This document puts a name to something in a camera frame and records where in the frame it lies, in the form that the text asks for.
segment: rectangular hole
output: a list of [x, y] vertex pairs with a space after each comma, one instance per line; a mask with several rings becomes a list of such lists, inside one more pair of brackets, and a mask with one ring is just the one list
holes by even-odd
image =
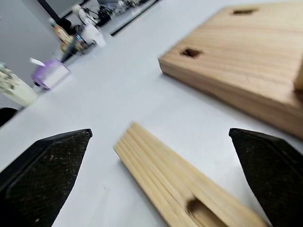
[[181, 55], [191, 57], [191, 58], [196, 58], [202, 53], [203, 53], [202, 51], [194, 50], [191, 48], [186, 48], [184, 51], [181, 52]]
[[258, 9], [235, 9], [232, 15], [241, 16], [241, 15], [251, 15], [256, 12]]
[[194, 198], [187, 203], [187, 212], [198, 226], [227, 227], [208, 207], [199, 199]]

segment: white table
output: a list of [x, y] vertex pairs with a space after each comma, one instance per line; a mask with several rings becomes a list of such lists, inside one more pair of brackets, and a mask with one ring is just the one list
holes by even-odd
[[54, 227], [166, 226], [112, 146], [131, 121], [260, 215], [232, 140], [231, 127], [303, 144], [195, 91], [160, 71], [157, 57], [227, 4], [245, 0], [163, 0], [108, 45], [70, 65], [72, 76], [0, 130], [0, 170], [36, 140], [91, 128], [75, 186]]

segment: wood edge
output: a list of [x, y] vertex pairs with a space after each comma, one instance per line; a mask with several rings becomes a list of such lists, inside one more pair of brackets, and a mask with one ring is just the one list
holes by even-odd
[[[241, 213], [241, 214], [245, 215], [245, 219], [254, 220], [254, 225], [256, 225], [258, 227], [268, 227], [269, 226], [268, 223], [265, 220], [263, 220], [258, 214], [256, 214], [253, 210], [251, 210], [250, 208], [248, 208], [245, 205], [243, 205], [233, 195], [231, 195], [225, 189], [223, 189], [221, 186], [219, 186], [218, 184], [216, 184], [215, 182], [213, 182], [209, 177], [207, 177], [206, 175], [204, 175], [197, 168], [195, 168], [193, 165], [191, 165], [189, 162], [187, 162], [185, 159], [183, 159], [180, 155], [178, 155], [175, 151], [173, 151], [172, 149], [170, 149], [167, 145], [165, 145], [161, 140], [159, 140], [157, 137], [155, 137], [153, 134], [151, 134], [144, 127], [142, 127], [139, 124], [134, 124], [133, 126], [134, 126], [134, 129], [136, 131], [138, 131], [138, 130], [140, 131], [140, 134], [143, 133], [147, 137], [155, 140], [156, 142], [161, 143], [163, 145], [163, 148], [165, 148], [165, 150], [167, 150], [168, 152], [172, 153], [174, 155], [174, 157], [177, 158], [180, 162], [184, 163], [186, 165], [186, 167], [187, 167], [188, 170], [191, 170], [192, 172], [194, 172], [197, 176], [199, 176], [200, 179], [203, 179], [204, 181], [207, 181], [207, 183], [210, 184], [217, 191], [218, 195], [222, 195], [220, 197], [223, 200], [225, 200], [229, 204], [233, 204], [232, 206], [233, 206], [234, 211], [237, 211], [238, 213]], [[201, 198], [201, 196], [197, 195], [197, 193], [196, 194], [194, 193], [194, 195], [200, 201], [203, 201], [203, 199]], [[234, 223], [234, 219], [227, 220], [226, 217], [223, 214], [220, 215], [220, 216], [218, 216], [218, 218], [223, 223], [225, 223], [225, 224], [227, 224], [229, 226], [235, 226], [234, 225], [235, 224]]]

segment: pine wood strip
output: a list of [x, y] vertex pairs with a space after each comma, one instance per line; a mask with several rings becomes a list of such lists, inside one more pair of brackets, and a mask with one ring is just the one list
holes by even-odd
[[139, 124], [114, 149], [169, 226], [268, 226]]
[[160, 68], [303, 139], [303, 92], [294, 91], [303, 89], [302, 11], [302, 1], [225, 7], [161, 56]]

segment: wooden plank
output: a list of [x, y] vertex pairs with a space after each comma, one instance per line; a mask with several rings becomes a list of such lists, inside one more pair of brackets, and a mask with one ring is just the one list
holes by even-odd
[[303, 139], [303, 2], [226, 7], [159, 58], [161, 70]]
[[169, 226], [268, 226], [139, 124], [114, 149]]

